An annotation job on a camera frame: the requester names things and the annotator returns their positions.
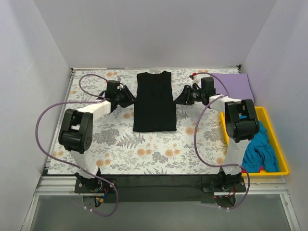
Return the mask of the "black t-shirt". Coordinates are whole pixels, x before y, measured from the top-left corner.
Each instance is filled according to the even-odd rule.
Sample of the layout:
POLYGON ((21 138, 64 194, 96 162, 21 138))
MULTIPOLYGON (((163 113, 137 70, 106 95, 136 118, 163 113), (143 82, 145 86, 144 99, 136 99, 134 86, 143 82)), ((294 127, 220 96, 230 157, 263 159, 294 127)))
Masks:
POLYGON ((139 73, 137 83, 133 131, 176 131, 176 105, 172 94, 171 73, 139 73))

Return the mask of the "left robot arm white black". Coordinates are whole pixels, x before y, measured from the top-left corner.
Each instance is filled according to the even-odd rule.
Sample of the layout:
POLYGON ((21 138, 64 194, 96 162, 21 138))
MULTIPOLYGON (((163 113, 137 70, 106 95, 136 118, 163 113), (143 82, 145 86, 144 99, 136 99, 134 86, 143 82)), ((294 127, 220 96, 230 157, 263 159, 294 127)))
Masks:
POLYGON ((126 108, 135 101, 136 98, 127 86, 117 80, 110 80, 107 82, 106 91, 100 94, 95 102, 76 110, 65 111, 58 142, 73 157, 79 167, 75 176, 88 191, 95 193, 103 187, 102 180, 97 177, 100 175, 99 168, 89 153, 94 122, 112 113, 118 106, 126 108))

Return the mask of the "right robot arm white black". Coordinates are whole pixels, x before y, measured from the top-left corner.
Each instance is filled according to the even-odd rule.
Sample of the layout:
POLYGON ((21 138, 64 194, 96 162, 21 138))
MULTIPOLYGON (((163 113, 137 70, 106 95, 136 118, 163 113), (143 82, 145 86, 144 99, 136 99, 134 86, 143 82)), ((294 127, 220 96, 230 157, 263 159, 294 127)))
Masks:
POLYGON ((206 181, 205 188, 210 191, 229 191, 235 190, 243 182, 242 161, 250 141, 259 132, 259 122, 251 99, 233 99, 229 97, 228 92, 216 93, 214 81, 218 79, 217 76, 206 73, 200 86, 197 83, 184 86, 175 104, 193 105, 195 102, 201 102, 206 109, 211 108, 224 113, 225 130, 229 137, 225 161, 217 166, 218 174, 206 181))

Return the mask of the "folded purple t-shirt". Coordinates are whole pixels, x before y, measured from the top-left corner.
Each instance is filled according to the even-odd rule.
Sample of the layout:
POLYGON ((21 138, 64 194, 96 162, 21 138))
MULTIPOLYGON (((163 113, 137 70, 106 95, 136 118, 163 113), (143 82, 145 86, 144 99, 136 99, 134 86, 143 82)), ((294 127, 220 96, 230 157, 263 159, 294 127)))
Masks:
POLYGON ((251 99, 254 101, 247 74, 214 73, 213 75, 218 77, 225 85, 229 92, 229 97, 242 100, 251 99))

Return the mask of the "yellow plastic bin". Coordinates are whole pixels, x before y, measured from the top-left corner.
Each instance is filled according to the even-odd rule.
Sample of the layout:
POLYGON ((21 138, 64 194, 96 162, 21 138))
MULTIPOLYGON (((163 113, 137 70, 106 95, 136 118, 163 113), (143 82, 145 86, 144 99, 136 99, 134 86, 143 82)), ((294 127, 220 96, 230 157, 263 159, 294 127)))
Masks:
POLYGON ((269 136, 269 144, 272 145, 280 167, 280 172, 266 172, 263 171, 262 173, 249 173, 250 176, 258 176, 258 177, 265 177, 265 176, 286 176, 289 174, 289 169, 287 166, 287 162, 284 158, 282 149, 280 147, 279 141, 276 137, 276 134, 274 132, 274 129, 272 127, 270 118, 268 116, 268 113, 264 107, 257 106, 255 107, 258 121, 260 121, 264 128, 267 130, 267 134, 269 136))

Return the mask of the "teal t-shirt in bin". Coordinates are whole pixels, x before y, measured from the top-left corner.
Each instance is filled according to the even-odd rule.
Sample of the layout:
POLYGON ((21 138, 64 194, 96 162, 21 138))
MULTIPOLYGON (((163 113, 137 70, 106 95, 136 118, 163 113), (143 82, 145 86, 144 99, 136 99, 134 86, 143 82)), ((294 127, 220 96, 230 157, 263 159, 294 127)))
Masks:
POLYGON ((259 132, 253 137, 244 154, 242 166, 244 168, 263 167, 266 172, 280 172, 276 153, 269 144, 269 136, 263 124, 259 121, 259 132))

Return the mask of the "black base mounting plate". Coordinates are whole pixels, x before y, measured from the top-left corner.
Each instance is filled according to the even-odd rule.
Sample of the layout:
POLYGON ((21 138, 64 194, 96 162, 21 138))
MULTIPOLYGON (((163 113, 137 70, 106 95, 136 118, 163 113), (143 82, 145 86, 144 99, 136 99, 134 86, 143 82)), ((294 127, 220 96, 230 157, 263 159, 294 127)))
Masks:
POLYGON ((107 193, 105 203, 188 202, 215 203, 215 193, 246 191, 240 177, 211 175, 105 175, 106 181, 77 177, 74 192, 95 196, 107 193))

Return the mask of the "aluminium frame rail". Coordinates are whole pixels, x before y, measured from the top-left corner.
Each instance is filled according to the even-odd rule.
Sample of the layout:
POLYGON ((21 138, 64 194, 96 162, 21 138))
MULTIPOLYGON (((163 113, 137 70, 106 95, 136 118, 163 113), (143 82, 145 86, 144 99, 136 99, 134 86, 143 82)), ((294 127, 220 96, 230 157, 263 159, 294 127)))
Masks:
MULTIPOLYGON (((287 184, 282 176, 251 177, 249 194, 288 194, 287 184)), ((34 195, 76 195, 76 178, 73 176, 43 176, 34 195)))

